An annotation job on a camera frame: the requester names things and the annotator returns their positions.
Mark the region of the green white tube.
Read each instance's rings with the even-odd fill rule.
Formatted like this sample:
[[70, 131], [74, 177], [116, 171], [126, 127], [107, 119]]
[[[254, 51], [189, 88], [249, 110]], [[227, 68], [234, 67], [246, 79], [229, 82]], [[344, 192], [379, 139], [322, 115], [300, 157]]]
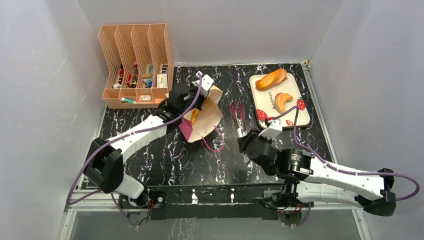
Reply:
[[135, 104], [135, 103], [136, 103], [136, 101], [135, 101], [135, 100], [130, 99], [130, 98], [126, 98], [126, 97], [122, 97], [122, 98], [120, 99], [120, 101], [121, 101], [122, 103], [125, 103], [125, 104]]

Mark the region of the orange braided fake bread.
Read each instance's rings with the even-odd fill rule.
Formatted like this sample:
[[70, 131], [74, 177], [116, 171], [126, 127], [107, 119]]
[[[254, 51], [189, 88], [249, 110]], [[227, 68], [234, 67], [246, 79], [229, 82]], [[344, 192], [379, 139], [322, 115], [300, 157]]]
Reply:
[[198, 113], [200, 112], [200, 110], [199, 109], [197, 109], [197, 108], [194, 108], [193, 110], [192, 110], [192, 112], [191, 112], [191, 117], [190, 117], [190, 123], [191, 123], [191, 125], [194, 125], [195, 124], [195, 122], [196, 122], [196, 117], [197, 117], [197, 115], [198, 115]]

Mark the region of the long orange fake baguette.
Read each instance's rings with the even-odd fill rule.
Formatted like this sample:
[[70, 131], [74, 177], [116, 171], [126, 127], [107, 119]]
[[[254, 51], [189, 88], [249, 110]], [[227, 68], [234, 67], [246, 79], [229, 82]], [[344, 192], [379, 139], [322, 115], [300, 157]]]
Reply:
[[275, 70], [255, 82], [256, 89], [265, 91], [286, 80], [287, 71], [283, 68]]

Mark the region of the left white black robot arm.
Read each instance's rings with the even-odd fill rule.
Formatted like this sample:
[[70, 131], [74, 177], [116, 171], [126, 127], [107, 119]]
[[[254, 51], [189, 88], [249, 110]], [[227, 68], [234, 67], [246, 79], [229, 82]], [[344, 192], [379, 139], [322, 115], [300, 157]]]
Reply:
[[118, 193], [137, 208], [147, 206], [149, 188], [126, 174], [124, 163], [145, 145], [176, 129], [189, 111], [200, 110], [213, 84], [213, 81], [202, 83], [199, 80], [178, 83], [141, 123], [107, 140], [93, 140], [83, 174], [105, 194]]

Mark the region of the metal tongs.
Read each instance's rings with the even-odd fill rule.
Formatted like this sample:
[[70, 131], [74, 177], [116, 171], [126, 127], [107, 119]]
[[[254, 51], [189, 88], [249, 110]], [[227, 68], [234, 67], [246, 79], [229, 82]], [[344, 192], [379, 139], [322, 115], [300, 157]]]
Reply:
[[235, 125], [237, 136], [242, 138], [247, 135], [246, 119], [245, 119], [245, 106], [233, 101], [230, 104], [230, 114]]

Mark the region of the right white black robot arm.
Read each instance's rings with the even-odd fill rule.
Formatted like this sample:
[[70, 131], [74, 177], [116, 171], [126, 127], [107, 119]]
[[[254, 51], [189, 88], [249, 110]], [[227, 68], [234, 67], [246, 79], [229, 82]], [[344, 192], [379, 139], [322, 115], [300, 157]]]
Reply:
[[282, 192], [266, 197], [266, 203], [282, 207], [310, 202], [341, 203], [376, 216], [393, 215], [397, 206], [392, 192], [393, 170], [382, 168], [361, 175], [357, 169], [323, 163], [309, 151], [278, 150], [258, 129], [236, 132], [239, 151], [247, 161], [260, 166], [266, 175], [284, 180]]

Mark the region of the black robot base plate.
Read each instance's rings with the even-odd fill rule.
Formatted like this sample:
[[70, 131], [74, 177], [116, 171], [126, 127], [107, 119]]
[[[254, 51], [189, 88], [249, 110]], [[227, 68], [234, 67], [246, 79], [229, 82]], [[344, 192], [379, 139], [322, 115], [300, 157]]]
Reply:
[[296, 200], [283, 183], [152, 186], [147, 200], [138, 207], [127, 197], [120, 196], [118, 204], [129, 213], [145, 211], [154, 221], [183, 218], [277, 220], [280, 213], [299, 212], [312, 206]]

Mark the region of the small white box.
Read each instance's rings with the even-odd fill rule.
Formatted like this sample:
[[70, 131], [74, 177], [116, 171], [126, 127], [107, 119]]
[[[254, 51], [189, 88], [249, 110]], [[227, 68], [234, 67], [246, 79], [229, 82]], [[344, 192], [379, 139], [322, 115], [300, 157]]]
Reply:
[[156, 76], [156, 87], [167, 88], [168, 87], [168, 75], [166, 73], [158, 74]]

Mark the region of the white strawberry print tray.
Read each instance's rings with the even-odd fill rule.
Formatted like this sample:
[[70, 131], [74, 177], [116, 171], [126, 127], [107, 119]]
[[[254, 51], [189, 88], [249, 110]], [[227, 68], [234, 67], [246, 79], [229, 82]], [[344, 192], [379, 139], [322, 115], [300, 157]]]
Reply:
[[296, 126], [309, 126], [312, 123], [311, 115], [306, 108], [306, 102], [301, 96], [295, 77], [287, 73], [285, 80], [281, 83], [267, 90], [258, 90], [256, 82], [264, 76], [264, 74], [257, 74], [249, 78], [258, 126], [262, 129], [266, 128], [265, 119], [275, 118], [285, 113], [279, 120], [283, 128], [291, 128], [296, 115], [296, 110], [288, 111], [292, 107], [298, 107], [299, 110]]

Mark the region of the tan fake croissant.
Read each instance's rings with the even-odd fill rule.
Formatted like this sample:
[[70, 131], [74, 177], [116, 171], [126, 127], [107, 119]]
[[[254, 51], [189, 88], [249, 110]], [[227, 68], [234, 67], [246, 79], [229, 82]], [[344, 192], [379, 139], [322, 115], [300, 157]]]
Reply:
[[286, 102], [291, 102], [292, 100], [293, 96], [291, 96], [290, 94], [278, 93], [274, 98], [274, 106], [279, 113], [283, 114], [286, 112]]

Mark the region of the pink and tan paper bag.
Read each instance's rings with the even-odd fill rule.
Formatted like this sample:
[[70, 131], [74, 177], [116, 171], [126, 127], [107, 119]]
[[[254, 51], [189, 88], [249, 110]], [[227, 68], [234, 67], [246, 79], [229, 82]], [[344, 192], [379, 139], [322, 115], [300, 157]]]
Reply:
[[179, 129], [188, 143], [203, 140], [204, 137], [212, 133], [219, 125], [223, 117], [223, 113], [218, 106], [222, 93], [223, 91], [218, 87], [211, 87], [209, 95], [201, 107], [202, 110], [196, 116], [194, 125], [191, 125], [191, 114], [193, 110], [190, 110], [181, 119]]

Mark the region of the peach plastic file organizer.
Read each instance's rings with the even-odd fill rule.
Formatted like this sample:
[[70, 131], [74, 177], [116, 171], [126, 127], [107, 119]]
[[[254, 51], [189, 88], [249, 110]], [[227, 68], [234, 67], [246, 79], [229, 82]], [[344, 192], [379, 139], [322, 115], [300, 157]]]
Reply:
[[173, 86], [174, 58], [165, 23], [102, 25], [108, 67], [102, 99], [109, 109], [154, 109]]

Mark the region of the aluminium frame rail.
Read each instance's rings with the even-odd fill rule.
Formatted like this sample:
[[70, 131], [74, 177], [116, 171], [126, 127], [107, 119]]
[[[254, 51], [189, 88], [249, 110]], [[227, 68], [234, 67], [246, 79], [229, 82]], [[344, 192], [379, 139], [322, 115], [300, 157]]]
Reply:
[[174, 218], [147, 220], [145, 211], [118, 209], [117, 194], [76, 190], [66, 207], [61, 240], [369, 240], [361, 210], [317, 202], [301, 210], [302, 225], [262, 218]]

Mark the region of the red bottle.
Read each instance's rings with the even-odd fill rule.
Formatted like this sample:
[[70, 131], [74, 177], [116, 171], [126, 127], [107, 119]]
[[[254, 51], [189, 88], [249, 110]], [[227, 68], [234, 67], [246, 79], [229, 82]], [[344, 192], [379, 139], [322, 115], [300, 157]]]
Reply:
[[138, 75], [138, 62], [137, 61], [134, 61], [133, 62], [133, 75], [134, 76], [137, 76]]

